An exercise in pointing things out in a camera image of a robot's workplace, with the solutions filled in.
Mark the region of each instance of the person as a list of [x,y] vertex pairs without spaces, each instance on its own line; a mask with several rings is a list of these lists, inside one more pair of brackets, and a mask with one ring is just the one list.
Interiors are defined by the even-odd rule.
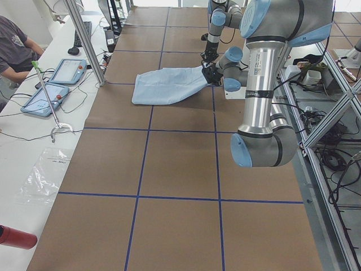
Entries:
[[0,16],[0,75],[22,83],[44,50],[11,20]]

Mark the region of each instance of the red cylinder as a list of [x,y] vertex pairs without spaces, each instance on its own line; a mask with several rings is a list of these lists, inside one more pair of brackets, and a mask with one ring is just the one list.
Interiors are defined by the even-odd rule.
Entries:
[[31,249],[38,242],[36,235],[15,230],[6,226],[0,226],[0,244],[10,247]]

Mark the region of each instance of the person's arm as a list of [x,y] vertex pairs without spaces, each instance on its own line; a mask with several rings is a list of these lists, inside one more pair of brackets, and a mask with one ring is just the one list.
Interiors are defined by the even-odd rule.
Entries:
[[44,50],[36,43],[34,42],[31,38],[27,38],[27,40],[24,42],[24,45],[27,48],[32,49],[35,53],[37,53],[38,55],[42,55],[44,53]]
[[29,72],[15,72],[13,68],[8,67],[5,71],[1,72],[0,75],[10,79],[16,83],[22,83],[28,76]]

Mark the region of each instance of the gray t-shirt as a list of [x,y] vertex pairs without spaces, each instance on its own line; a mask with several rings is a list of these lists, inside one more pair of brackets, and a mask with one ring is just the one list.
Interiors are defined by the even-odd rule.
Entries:
[[30,71],[39,55],[25,47],[27,35],[12,21],[0,16],[0,73],[11,67],[15,72]]

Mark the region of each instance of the computer keyboard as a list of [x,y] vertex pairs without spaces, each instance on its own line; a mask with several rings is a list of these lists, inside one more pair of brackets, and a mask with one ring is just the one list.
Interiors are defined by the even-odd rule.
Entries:
[[[83,21],[83,23],[84,23],[84,26],[85,26],[85,31],[90,37],[91,36],[91,22],[90,21]],[[82,47],[81,40],[80,40],[79,35],[78,35],[76,30],[75,30],[75,35],[74,35],[74,47]]]

